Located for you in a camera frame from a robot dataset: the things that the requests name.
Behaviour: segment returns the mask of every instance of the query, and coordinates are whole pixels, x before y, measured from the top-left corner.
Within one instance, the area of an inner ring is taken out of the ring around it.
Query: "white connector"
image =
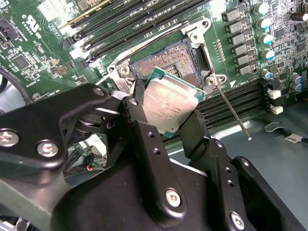
[[[275,115],[278,115],[278,114],[280,114],[280,113],[283,112],[283,107],[282,107],[282,106],[277,106],[277,107],[275,107],[275,106],[271,105],[271,106],[270,106],[270,110],[271,110]]]
[[[272,100],[276,100],[279,97],[281,97],[281,91],[280,90],[268,90],[268,94],[269,94],[269,97]]]

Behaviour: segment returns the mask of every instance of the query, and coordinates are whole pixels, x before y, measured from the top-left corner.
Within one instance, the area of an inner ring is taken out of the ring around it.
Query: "black capacitor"
[[[308,13],[300,12],[291,15],[292,21],[305,22],[308,20]]]

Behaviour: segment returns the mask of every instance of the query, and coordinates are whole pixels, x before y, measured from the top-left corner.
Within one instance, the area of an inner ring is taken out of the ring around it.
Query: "capacitor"
[[[308,20],[308,13],[299,12],[291,15],[292,21],[305,22]]]
[[[270,79],[274,76],[274,74],[269,72],[267,69],[263,69],[261,71],[261,75],[264,77],[264,79]]]
[[[261,52],[261,57],[265,58],[265,59],[268,59],[268,60],[271,60],[271,59],[273,59],[275,57],[275,51],[272,51],[270,49],[264,49]]]
[[[267,33],[263,33],[262,35],[259,36],[259,43],[270,45],[273,42],[273,40],[274,40],[274,37]]]
[[[304,77],[300,76],[298,73],[292,73],[290,75],[290,80],[295,84],[302,84],[304,82]]]
[[[300,91],[302,91],[302,90],[305,88],[305,86],[304,86],[303,84],[295,84],[295,83],[292,83],[292,84],[291,84],[291,88],[292,88],[293,90],[295,90],[296,92],[300,92]]]
[[[256,21],[256,27],[259,29],[267,29],[271,25],[271,20],[269,18],[259,18]]]
[[[254,6],[254,13],[255,14],[261,14],[261,15],[265,15],[270,7],[270,5],[266,2],[258,2],[255,6]]]

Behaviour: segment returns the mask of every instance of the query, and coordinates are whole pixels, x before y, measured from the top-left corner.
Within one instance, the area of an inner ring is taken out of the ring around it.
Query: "mounting screw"
[[[239,230],[244,230],[245,229],[245,224],[240,215],[237,213],[231,212],[230,213],[231,220],[233,224],[239,229]]]
[[[100,88],[94,88],[93,91],[95,92],[95,94],[98,94],[98,95],[104,95],[104,92],[102,89]]]
[[[166,199],[168,203],[173,207],[179,207],[181,204],[180,195],[172,189],[168,189],[166,191]]]
[[[212,77],[207,78],[205,84],[207,86],[212,86],[214,84],[214,79]]]
[[[242,162],[244,163],[244,165],[249,166],[249,163],[247,160],[245,160],[244,158],[242,158]]]
[[[0,132],[0,146],[12,147],[19,142],[19,136],[12,131]]]
[[[202,22],[202,25],[203,25],[204,27],[208,27],[208,21],[203,21],[203,22]]]
[[[218,145],[219,148],[223,147],[223,145],[222,145],[222,143],[220,141],[216,141],[216,144]]]
[[[129,68],[127,66],[124,66],[121,68],[121,74],[128,75],[129,74]]]
[[[130,103],[133,105],[138,105],[138,102],[135,99],[129,99]]]
[[[51,141],[44,141],[37,146],[38,154],[44,157],[53,157],[59,151],[58,146]]]

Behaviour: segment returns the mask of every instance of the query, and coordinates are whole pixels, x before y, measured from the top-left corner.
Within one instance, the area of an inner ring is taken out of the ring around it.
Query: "label sticker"
[[[296,134],[292,134],[291,136],[288,136],[285,138],[285,140],[292,142],[292,143],[297,143],[300,142],[302,140],[303,137],[296,135]]]

